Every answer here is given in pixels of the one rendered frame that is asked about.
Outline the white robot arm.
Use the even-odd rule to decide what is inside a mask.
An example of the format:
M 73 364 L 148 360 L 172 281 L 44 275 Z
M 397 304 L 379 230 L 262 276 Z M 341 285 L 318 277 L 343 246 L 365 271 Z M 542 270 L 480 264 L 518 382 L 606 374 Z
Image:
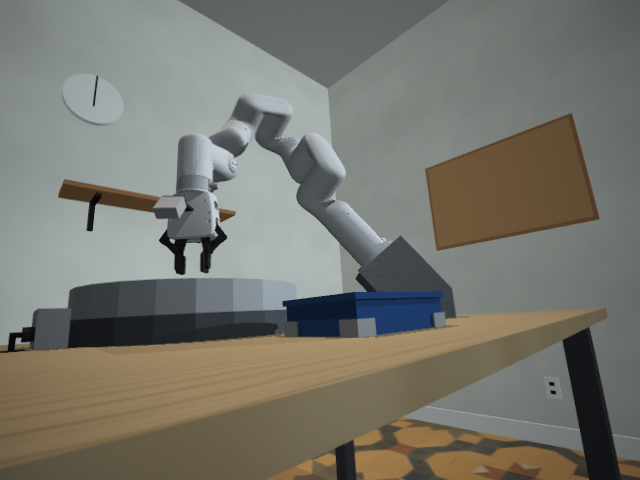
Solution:
M 332 199 L 346 171 L 327 140 L 316 133 L 306 134 L 302 142 L 295 137 L 280 140 L 292 116 L 292 106 L 281 98 L 241 95 L 220 131 L 208 138 L 200 134 L 180 138 L 176 191 L 201 188 L 213 194 L 219 189 L 217 182 L 237 176 L 235 158 L 245 151 L 255 134 L 257 143 L 281 156 L 292 179 L 301 184 L 296 194 L 299 205 L 358 262 L 360 272 L 392 242 L 380 238 L 347 203 Z M 184 210 L 193 208 L 185 196 L 162 196 L 153 210 L 156 219 L 179 219 Z

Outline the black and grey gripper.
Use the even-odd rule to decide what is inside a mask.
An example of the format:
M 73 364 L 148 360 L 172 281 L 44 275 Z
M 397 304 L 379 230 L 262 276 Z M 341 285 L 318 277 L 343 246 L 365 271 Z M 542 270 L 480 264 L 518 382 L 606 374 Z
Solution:
M 211 254 L 227 239 L 220 228 L 217 198 L 210 191 L 201 188 L 182 188 L 173 195 L 185 195 L 186 202 L 192 206 L 193 211 L 184 211 L 179 219 L 168 219 L 167 230 L 159 242 L 175 254 L 174 269 L 180 275 L 184 275 L 186 270 L 186 243 L 202 242 L 200 271 L 209 273 Z M 170 239 L 175 240 L 174 244 Z

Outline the blue crate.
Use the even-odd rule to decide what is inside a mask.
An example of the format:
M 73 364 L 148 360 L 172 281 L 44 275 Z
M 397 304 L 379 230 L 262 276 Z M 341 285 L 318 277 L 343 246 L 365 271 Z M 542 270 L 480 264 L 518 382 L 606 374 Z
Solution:
M 360 338 L 446 326 L 439 292 L 351 292 L 283 301 L 285 336 Z

